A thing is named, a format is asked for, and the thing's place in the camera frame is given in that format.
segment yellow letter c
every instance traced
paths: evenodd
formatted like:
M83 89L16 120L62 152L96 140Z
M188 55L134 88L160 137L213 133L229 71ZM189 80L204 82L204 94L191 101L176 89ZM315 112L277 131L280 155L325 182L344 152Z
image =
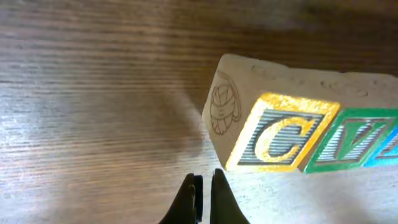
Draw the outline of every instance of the yellow letter c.
M285 154L281 156L271 156L269 154L269 146L271 145L271 141L275 138L276 134L286 126L298 125L302 127L300 135L305 136L309 132L314 123L315 123L314 119L307 121L306 119L301 117L282 119L272 124L261 133L261 135L257 139L256 146L254 148L254 153L256 154L258 159L264 162L280 162L286 160L294 156L296 152L299 150L300 146L295 144L291 148L291 150L289 150Z

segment yellow border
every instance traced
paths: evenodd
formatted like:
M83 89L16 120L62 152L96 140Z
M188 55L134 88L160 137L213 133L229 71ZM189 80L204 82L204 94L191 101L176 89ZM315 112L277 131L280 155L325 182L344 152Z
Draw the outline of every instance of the yellow border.
M311 100L293 96L279 95L275 93L265 93L254 104L248 119L246 120L235 147L225 165L226 170L250 170L250 171L291 171L297 168L301 160L311 150L321 133L332 121L340 108L337 102ZM305 143L301 152L297 155L293 163L289 166L239 166L238 162L249 143L254 130L257 127L264 110L282 110L304 113L324 114L324 118L314 130L310 139Z

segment green border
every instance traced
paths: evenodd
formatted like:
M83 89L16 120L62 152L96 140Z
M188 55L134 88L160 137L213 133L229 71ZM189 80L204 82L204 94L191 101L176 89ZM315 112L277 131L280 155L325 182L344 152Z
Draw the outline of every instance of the green border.
M329 165L315 165L315 162L318 160L320 154L329 143L330 139L333 137L334 133L338 129L338 127L343 123L343 121L347 118L397 118L398 110L397 109L378 109L378 108L350 108L345 109L339 113L336 117L335 121L331 125L329 131L325 134L325 137L322 139L321 143L318 145L317 150L312 155L309 160L307 166L304 168L304 173L311 174L314 172L327 172L327 171L336 171L343 169L353 169L357 167L363 166L363 164L369 159L374 150L376 150L379 145L384 142L384 140L388 137L389 133L394 129L394 125L390 125L387 129L381 133L379 139L371 146L371 148L367 151L367 153L361 158L358 162L353 162L349 164L329 164Z

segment wood grain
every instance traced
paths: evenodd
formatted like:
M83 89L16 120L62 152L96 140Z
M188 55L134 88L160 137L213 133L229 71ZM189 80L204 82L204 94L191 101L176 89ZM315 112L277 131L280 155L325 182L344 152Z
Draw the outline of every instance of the wood grain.
M394 1L0 2L1 223L155 223L220 164L219 58L398 75ZM252 223L394 223L397 167L227 174Z

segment wooden block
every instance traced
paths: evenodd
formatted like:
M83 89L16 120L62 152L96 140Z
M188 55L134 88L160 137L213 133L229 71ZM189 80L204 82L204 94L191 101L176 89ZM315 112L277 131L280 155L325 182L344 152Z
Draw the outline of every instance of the wooden block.
M334 120L303 171L361 167L398 125L398 110L345 109Z
M398 125L387 139L373 152L365 167L398 165Z
M202 118L227 170L288 171L310 158L339 108L396 104L397 95L387 93L395 82L383 74L289 68L224 55Z

